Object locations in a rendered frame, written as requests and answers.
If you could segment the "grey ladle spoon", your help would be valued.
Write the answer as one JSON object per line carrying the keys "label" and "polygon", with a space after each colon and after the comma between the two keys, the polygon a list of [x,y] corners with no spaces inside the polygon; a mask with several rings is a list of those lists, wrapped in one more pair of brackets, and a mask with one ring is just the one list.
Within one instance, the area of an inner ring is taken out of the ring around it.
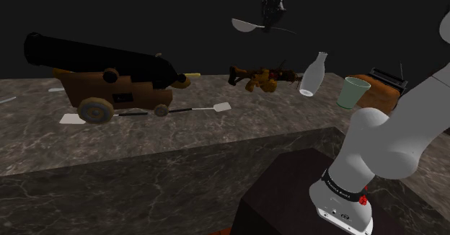
{"label": "grey ladle spoon", "polygon": [[236,30],[238,30],[240,32],[252,32],[256,29],[260,29],[264,33],[269,33],[272,30],[280,30],[280,31],[288,32],[288,33],[291,33],[294,35],[296,34],[294,31],[290,31],[287,29],[283,29],[283,28],[279,28],[279,27],[266,27],[264,25],[256,25],[256,24],[253,24],[250,22],[245,22],[243,20],[235,19],[235,18],[231,19],[231,24]]}

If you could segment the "brown toy figure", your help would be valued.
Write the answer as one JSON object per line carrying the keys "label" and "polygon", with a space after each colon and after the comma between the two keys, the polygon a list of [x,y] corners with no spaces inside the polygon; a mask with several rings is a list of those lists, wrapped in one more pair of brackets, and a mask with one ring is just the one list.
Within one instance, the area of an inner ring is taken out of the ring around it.
{"label": "brown toy figure", "polygon": [[248,79],[245,89],[253,92],[255,87],[261,88],[264,92],[274,92],[279,81],[289,82],[293,84],[297,82],[300,85],[302,76],[298,76],[293,70],[285,70],[283,68],[286,60],[284,60],[277,68],[260,68],[258,70],[244,70],[236,66],[229,67],[228,83],[236,86],[241,80]]}

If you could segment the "white bottle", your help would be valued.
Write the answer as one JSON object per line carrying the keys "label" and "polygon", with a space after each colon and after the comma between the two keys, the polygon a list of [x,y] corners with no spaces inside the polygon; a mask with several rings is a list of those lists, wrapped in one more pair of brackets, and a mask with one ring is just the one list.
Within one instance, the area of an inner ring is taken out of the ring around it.
{"label": "white bottle", "polygon": [[306,96],[312,97],[315,95],[325,76],[325,60],[327,58],[326,52],[319,52],[317,58],[304,72],[299,92]]}

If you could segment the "green cup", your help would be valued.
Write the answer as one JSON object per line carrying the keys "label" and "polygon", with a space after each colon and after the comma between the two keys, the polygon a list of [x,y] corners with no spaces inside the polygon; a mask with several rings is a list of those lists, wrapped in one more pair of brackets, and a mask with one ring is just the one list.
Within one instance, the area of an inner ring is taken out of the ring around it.
{"label": "green cup", "polygon": [[344,80],[336,103],[338,106],[350,110],[370,88],[371,85],[367,81],[348,76]]}

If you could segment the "brown box with black top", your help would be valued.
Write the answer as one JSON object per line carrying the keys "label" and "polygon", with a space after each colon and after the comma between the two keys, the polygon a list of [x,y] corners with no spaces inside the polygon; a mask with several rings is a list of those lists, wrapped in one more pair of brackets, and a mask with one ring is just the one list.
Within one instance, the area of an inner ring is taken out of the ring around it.
{"label": "brown box with black top", "polygon": [[367,74],[350,75],[368,82],[371,87],[357,101],[361,108],[376,108],[389,115],[397,106],[399,98],[407,89],[408,81],[377,68],[372,68]]}

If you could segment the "black cannon on brown carriage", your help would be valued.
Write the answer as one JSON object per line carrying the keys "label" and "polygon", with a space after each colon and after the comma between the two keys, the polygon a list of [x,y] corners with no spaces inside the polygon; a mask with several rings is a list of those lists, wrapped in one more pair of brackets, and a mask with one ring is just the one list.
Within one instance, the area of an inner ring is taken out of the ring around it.
{"label": "black cannon on brown carriage", "polygon": [[48,66],[63,85],[81,120],[109,122],[116,110],[151,110],[169,114],[173,89],[190,80],[159,54],[147,55],[30,33],[24,55],[34,66]]}

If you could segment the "dark robot stand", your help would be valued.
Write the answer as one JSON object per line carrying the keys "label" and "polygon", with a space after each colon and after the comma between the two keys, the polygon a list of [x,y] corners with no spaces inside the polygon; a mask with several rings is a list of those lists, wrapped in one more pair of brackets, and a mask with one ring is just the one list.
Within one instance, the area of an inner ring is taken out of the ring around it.
{"label": "dark robot stand", "polygon": [[309,197],[331,163],[314,148],[278,155],[240,200],[230,235],[350,235],[319,217]]}

